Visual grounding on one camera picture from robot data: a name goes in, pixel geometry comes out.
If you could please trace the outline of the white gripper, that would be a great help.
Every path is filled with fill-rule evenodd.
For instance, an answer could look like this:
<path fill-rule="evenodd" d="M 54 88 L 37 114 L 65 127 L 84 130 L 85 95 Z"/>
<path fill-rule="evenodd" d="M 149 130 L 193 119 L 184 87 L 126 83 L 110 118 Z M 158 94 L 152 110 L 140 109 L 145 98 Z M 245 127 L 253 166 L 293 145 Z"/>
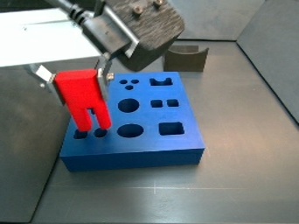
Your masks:
<path fill-rule="evenodd" d="M 81 29 L 60 9 L 0 13 L 0 67 L 28 64 L 25 72 L 60 105 L 64 105 L 64 100 L 54 84 L 56 74 L 42 64 L 33 63 L 97 56 L 98 52 Z M 108 99 L 108 84 L 114 79 L 110 66 L 110 55 L 104 52 L 96 64 L 97 85 L 104 100 Z"/>

